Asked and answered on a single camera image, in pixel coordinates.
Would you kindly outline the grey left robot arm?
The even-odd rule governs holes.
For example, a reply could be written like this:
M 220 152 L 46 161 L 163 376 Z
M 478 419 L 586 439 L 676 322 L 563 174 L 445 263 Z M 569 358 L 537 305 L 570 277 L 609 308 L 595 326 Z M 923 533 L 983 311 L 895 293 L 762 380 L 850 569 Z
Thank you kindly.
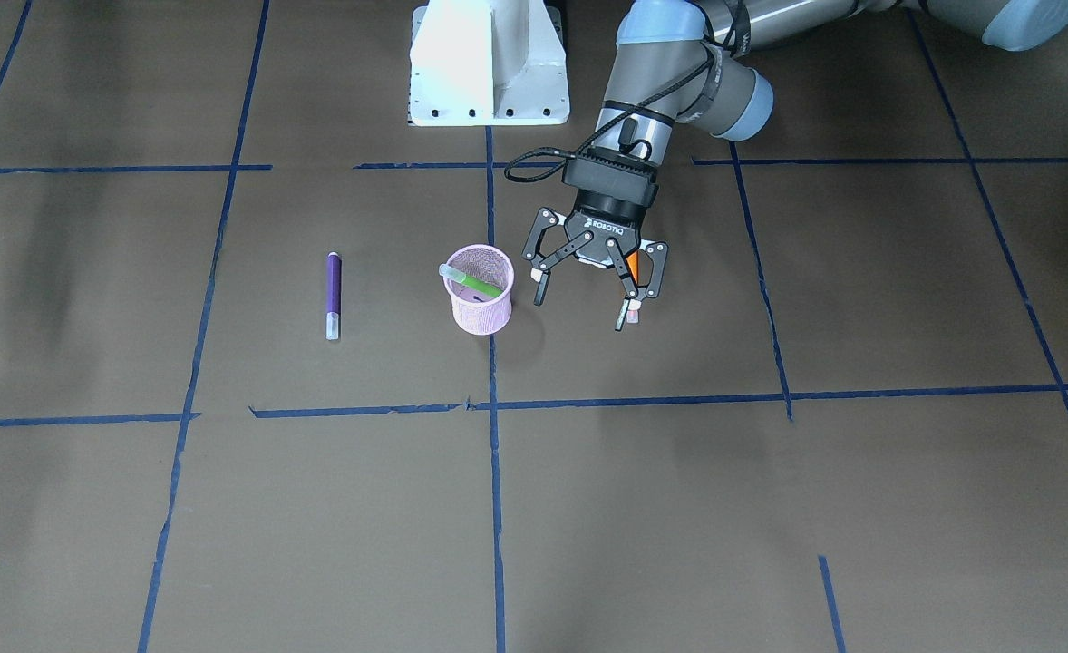
M 675 133 L 723 143 L 798 140 L 800 124 L 841 145 L 894 151 L 911 116 L 934 111 L 933 83 L 896 69 L 927 62 L 912 36 L 879 37 L 877 26 L 934 24 L 973 53 L 1022 53 L 1068 28 L 1068 1 L 637 1 L 617 30 L 595 130 L 574 147 L 543 146 L 514 158 L 551 158 L 576 191 L 568 212 L 541 208 L 522 256 L 545 302 L 552 269 L 567 259 L 617 273 L 617 329 L 661 293 L 670 245 L 643 223 Z M 896 55 L 904 44 L 905 55 Z

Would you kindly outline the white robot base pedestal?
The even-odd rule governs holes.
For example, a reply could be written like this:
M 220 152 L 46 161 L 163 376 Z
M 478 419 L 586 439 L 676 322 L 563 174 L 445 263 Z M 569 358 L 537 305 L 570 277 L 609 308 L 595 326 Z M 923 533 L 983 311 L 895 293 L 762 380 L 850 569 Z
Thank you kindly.
M 407 120 L 417 127 L 560 125 L 566 29 L 550 1 L 429 1 L 413 11 Z

